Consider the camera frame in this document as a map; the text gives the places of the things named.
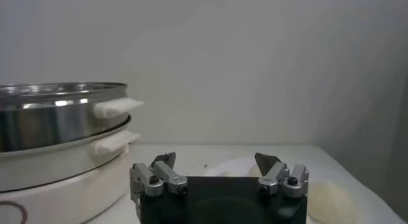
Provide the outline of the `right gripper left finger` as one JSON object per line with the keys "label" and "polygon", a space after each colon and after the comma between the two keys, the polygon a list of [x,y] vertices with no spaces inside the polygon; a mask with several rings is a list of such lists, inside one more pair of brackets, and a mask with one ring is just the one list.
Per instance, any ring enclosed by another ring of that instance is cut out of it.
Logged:
{"label": "right gripper left finger", "polygon": [[175,195],[185,195],[188,188],[187,177],[173,170],[175,152],[160,154],[147,166],[135,163],[129,170],[130,194],[132,200],[139,200],[142,195],[160,197],[167,191]]}

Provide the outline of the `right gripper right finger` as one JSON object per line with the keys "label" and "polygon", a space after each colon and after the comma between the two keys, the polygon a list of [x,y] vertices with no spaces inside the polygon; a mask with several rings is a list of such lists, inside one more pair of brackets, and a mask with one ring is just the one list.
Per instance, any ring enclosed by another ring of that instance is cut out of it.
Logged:
{"label": "right gripper right finger", "polygon": [[273,196],[282,193],[285,197],[301,198],[309,192],[309,171],[305,165],[296,164],[291,170],[278,157],[256,153],[256,164],[261,172],[258,178],[258,193]]}

